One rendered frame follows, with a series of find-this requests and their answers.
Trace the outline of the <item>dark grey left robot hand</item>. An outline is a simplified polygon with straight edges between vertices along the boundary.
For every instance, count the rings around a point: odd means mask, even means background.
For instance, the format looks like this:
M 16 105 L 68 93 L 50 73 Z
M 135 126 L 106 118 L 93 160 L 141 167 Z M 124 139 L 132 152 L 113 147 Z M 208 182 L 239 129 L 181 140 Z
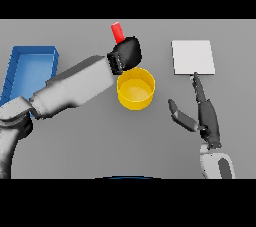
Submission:
M 142 60 L 139 40 L 135 36 L 126 37 L 107 54 L 107 59 L 114 75 L 136 67 Z

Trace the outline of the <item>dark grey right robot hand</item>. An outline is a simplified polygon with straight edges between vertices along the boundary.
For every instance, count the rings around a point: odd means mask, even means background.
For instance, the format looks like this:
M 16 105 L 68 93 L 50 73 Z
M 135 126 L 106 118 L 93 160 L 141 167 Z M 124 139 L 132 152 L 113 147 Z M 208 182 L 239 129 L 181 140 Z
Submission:
M 206 98 L 199 75 L 192 76 L 192 86 L 196 94 L 198 120 L 194 120 L 178 109 L 176 103 L 168 100 L 172 120 L 190 132 L 200 132 L 200 137 L 208 144 L 209 149 L 221 148 L 220 131 L 217 114 L 212 102 Z

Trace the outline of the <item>red beaker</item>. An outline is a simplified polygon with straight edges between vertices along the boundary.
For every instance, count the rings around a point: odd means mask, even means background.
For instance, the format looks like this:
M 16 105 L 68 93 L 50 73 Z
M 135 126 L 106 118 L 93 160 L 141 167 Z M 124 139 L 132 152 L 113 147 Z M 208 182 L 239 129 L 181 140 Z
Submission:
M 125 40 L 125 36 L 124 36 L 122 27 L 119 22 L 113 23 L 111 25 L 111 30 L 112 30 L 112 33 L 113 33 L 116 43 L 120 43 Z

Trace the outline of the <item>yellow bowl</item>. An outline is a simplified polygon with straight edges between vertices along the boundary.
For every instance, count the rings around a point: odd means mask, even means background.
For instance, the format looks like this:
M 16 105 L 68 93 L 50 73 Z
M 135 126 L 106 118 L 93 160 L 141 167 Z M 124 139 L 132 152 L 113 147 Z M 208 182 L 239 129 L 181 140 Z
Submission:
M 135 67 L 124 71 L 116 81 L 116 92 L 120 104 L 140 111 L 150 105 L 155 93 L 155 79 L 146 69 Z

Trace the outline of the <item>pale square measuring scale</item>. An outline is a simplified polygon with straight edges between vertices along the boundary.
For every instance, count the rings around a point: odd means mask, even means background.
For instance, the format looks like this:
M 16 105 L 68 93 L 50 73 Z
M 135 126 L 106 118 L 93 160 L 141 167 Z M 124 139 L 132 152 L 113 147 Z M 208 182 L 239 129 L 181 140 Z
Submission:
M 173 40 L 171 47 L 175 75 L 215 74 L 209 40 Z

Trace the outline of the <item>blue tray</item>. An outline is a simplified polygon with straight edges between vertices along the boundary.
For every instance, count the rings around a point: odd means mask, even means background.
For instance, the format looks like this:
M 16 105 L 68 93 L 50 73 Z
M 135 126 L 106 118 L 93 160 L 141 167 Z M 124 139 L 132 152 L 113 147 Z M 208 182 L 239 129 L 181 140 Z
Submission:
M 0 121 L 8 123 L 31 112 L 36 118 L 51 115 L 54 92 L 46 86 L 56 75 L 55 46 L 13 46 L 0 95 Z

